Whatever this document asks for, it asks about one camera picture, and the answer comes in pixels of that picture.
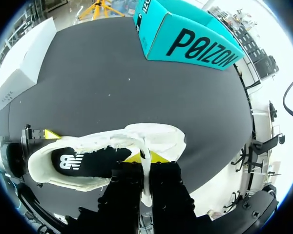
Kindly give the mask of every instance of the white sneaker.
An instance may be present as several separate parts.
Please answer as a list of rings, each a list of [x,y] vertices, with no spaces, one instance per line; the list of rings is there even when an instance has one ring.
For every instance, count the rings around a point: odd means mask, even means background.
[[[147,183],[144,185],[144,193],[149,196],[150,151],[168,161],[177,161],[186,147],[184,138],[185,134],[178,128],[156,123],[131,124],[124,129],[83,137],[64,136],[33,153],[28,160],[28,170],[33,180],[38,183],[51,183],[86,192],[109,184],[110,178],[61,174],[53,166],[51,160],[53,151],[72,148],[76,155],[62,155],[60,166],[74,172],[82,165],[84,154],[96,152],[108,146],[114,149],[127,148],[131,150],[131,155],[128,158],[141,150],[145,154],[145,158],[141,159],[145,183]]]

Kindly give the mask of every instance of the sneaker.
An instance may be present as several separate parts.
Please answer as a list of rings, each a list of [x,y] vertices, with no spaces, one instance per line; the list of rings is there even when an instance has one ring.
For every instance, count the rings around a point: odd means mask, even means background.
[[[141,158],[145,178],[153,155],[177,161],[186,147],[184,138],[178,128],[156,123],[131,124],[83,137],[64,136],[33,153],[28,170],[38,183],[91,191],[109,184],[118,160],[130,161],[140,156],[140,150],[145,154]],[[149,196],[148,179],[145,181],[144,193]]]

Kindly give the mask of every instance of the screw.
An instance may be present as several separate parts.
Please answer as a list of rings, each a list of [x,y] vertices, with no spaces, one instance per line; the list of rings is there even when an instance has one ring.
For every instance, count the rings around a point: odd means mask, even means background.
[[[253,217],[253,218],[258,218],[258,217],[259,217],[259,212],[257,212],[257,211],[253,211],[253,213],[252,213],[252,217]]]
[[[78,207],[78,210],[79,210],[80,213],[86,211],[86,209],[84,207]]]
[[[189,204],[194,204],[195,202],[193,198],[189,198],[188,201],[189,201]]]
[[[137,184],[138,183],[138,180],[137,179],[133,179],[130,183],[131,184]]]
[[[251,208],[251,205],[248,202],[244,202],[242,207],[246,210],[248,210],[249,208]]]
[[[105,199],[104,197],[100,197],[100,198],[98,199],[98,202],[99,202],[100,204],[107,204],[107,201],[106,201],[106,199]]]
[[[111,182],[112,182],[112,183],[116,183],[116,182],[118,182],[118,181],[119,181],[119,179],[116,178],[116,177],[113,177],[113,178],[111,179]]]

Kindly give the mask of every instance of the black cable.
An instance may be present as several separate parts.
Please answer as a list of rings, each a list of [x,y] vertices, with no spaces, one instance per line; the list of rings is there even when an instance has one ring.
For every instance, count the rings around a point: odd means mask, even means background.
[[[143,221],[143,216],[142,216],[142,215],[141,215],[141,220],[142,220],[143,226],[144,226],[144,228],[145,228],[145,230],[146,230],[146,234],[147,234],[147,227],[146,227],[146,225],[145,225],[145,222]]]
[[[43,233],[43,232],[41,231],[41,229],[44,228],[44,227],[47,227],[47,226],[45,226],[44,224],[42,224],[42,225],[37,229],[37,233],[38,233],[38,234]]]
[[[283,96],[283,106],[284,106],[284,108],[286,109],[286,111],[287,112],[289,112],[289,114],[291,115],[291,116],[293,116],[293,111],[292,110],[290,110],[288,107],[287,107],[287,105],[285,104],[285,97],[287,96],[287,94],[288,94],[288,92],[289,92],[289,90],[292,88],[292,86],[293,86],[293,82],[290,84],[290,86],[287,88],[287,90],[285,91],[285,93],[284,93],[284,96]]]

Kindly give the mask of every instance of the black mount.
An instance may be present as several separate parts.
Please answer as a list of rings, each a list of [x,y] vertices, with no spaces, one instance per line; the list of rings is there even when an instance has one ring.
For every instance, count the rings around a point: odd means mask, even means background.
[[[112,170],[112,180],[98,199],[98,212],[79,208],[77,219],[66,217],[68,225],[46,212],[25,184],[18,185],[19,198],[49,233],[137,234],[139,207],[143,185],[140,163],[118,162]],[[260,230],[277,207],[274,195],[258,191],[237,203],[230,213],[212,221],[208,215],[196,217],[194,200],[187,192],[181,170],[176,162],[152,163],[150,189],[153,201],[154,233],[187,234],[250,234]]]

